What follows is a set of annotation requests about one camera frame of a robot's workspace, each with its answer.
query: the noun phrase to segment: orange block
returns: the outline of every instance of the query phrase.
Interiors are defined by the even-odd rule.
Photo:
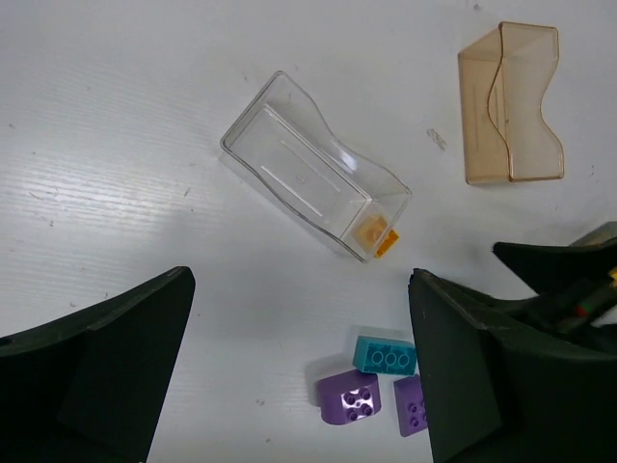
[[[358,244],[362,248],[370,253],[374,248],[377,241],[383,236],[384,232],[388,228],[388,221],[381,215],[371,215],[368,217],[354,232],[354,237]],[[396,242],[398,234],[396,231],[391,230],[387,238],[382,242],[382,245],[375,254],[380,258],[388,249]]]
[[[354,231],[354,237],[362,248],[370,252],[388,227],[388,221],[381,215],[371,215]]]
[[[380,258],[381,256],[383,256],[389,250],[389,248],[392,247],[392,245],[396,241],[398,241],[398,233],[394,230],[390,230],[388,233],[388,237],[384,240],[382,245],[379,247],[379,249],[377,250],[377,253],[375,253],[375,256],[377,258]]]

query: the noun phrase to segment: purple curved brick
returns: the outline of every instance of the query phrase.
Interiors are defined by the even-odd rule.
[[[394,398],[401,436],[411,436],[428,427],[419,376],[394,381]]]
[[[374,373],[356,369],[317,383],[321,418],[329,424],[347,424],[375,415],[382,409],[379,383]]]

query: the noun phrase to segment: transparent plastic box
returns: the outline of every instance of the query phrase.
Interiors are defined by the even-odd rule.
[[[312,98],[282,71],[231,126],[221,147],[224,157],[258,180],[251,182],[258,191],[361,261],[391,240],[411,197],[392,172],[345,147]]]
[[[542,117],[558,61],[554,27],[513,22],[459,53],[468,183],[563,177],[563,148]]]

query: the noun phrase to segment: toy brick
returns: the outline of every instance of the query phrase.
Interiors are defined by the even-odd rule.
[[[394,381],[394,399],[401,436],[411,436],[428,427],[419,376]]]
[[[416,374],[416,348],[403,340],[359,336],[354,367],[364,373]]]
[[[376,374],[356,369],[317,383],[321,418],[328,424],[347,424],[371,417],[382,408]]]

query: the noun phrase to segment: scratch mark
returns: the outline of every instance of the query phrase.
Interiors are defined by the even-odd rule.
[[[447,147],[447,143],[442,138],[442,136],[439,133],[437,133],[437,131],[434,128],[429,128],[426,131],[426,134],[429,137],[431,137],[431,140],[433,140],[433,143],[435,143],[438,147],[440,147],[442,151],[445,151],[445,148]]]

